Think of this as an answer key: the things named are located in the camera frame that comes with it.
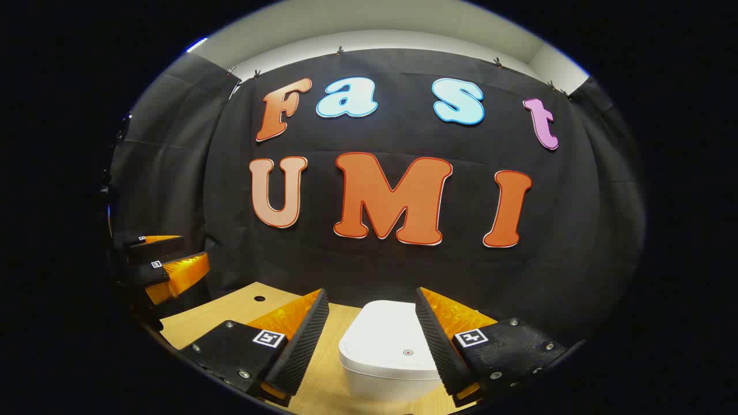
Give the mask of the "black backdrop cloth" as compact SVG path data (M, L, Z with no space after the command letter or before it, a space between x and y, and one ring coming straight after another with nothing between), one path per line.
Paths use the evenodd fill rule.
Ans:
M354 204L366 236L334 233L336 162L353 152L390 187L422 157L451 166L439 244L397 237L413 202L377 228L379 202ZM180 235L210 257L195 300L166 315L253 282L353 307L422 286L572 344L622 299L646 222L634 138L595 79L565 95L427 50L324 55L242 82L179 58L134 103L111 186L117 239Z

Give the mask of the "wooden desktop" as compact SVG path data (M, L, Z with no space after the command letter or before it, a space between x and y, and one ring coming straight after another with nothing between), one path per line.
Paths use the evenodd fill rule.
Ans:
M176 349L182 349L225 320L248 323L298 295L262 283L252 283L207 304L161 319L161 334ZM297 396L287 410L298 415L448 415L458 411L441 386L425 397L408 402L353 398L342 365L339 341L360 309L329 304L316 355L309 363Z

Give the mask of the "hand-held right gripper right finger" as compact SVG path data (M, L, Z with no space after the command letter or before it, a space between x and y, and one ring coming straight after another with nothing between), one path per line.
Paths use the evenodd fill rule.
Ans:
M556 341L518 317L488 317L424 287L416 295L417 320L458 408L491 404L524 389L585 344Z

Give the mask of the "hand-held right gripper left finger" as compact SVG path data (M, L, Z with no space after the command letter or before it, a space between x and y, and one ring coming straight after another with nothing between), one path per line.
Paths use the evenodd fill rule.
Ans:
M317 289L246 324L225 320L181 352L227 386L288 406L328 317L327 292Z

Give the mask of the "white desktop garbage bin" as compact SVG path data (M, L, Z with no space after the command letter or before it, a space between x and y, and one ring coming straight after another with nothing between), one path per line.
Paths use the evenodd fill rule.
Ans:
M406 402L442 386L413 303L364 305L338 348L352 397Z

